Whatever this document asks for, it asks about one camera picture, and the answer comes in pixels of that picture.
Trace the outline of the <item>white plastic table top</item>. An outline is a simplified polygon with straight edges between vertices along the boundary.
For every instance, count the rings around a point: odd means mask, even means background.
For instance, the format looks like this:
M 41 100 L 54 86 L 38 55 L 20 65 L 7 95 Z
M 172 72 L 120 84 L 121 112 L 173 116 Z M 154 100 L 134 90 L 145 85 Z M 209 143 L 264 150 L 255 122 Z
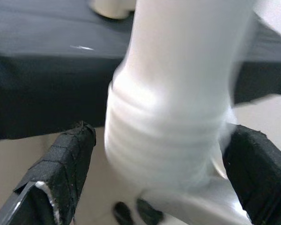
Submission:
M 137 0 L 89 0 L 89 7 L 109 19 L 126 19 L 135 10 Z

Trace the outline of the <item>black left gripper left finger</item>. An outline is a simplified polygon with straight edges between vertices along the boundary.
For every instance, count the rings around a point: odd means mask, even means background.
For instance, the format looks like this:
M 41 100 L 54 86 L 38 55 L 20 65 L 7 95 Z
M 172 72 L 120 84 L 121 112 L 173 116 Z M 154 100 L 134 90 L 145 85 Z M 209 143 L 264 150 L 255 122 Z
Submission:
M 0 225 L 70 225 L 96 145 L 81 122 L 62 132 L 25 173 L 0 209 Z

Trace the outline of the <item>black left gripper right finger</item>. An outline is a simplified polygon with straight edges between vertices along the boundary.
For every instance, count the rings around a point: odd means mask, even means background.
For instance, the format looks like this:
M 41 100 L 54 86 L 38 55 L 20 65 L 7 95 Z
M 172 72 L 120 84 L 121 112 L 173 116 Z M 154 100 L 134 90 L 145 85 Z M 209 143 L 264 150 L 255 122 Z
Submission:
M 264 133 L 237 125 L 222 159 L 253 225 L 281 225 L 281 151 Z

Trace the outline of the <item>black tablecloth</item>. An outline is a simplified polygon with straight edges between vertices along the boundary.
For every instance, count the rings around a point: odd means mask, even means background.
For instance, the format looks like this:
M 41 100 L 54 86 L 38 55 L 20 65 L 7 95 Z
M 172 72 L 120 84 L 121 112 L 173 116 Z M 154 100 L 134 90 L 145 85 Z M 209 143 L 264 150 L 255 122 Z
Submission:
M 0 0 L 0 140 L 104 126 L 134 14 L 108 19 L 86 0 Z M 281 95 L 281 36 L 253 13 L 246 38 L 231 102 Z

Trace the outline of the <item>white plastic table leg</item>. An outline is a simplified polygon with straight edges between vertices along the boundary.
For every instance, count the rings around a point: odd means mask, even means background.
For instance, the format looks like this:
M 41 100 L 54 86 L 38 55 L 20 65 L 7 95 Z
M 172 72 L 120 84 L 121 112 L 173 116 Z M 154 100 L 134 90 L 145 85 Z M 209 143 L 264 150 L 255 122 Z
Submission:
M 209 182 L 255 3 L 137 0 L 104 136 L 111 167 L 134 188 Z

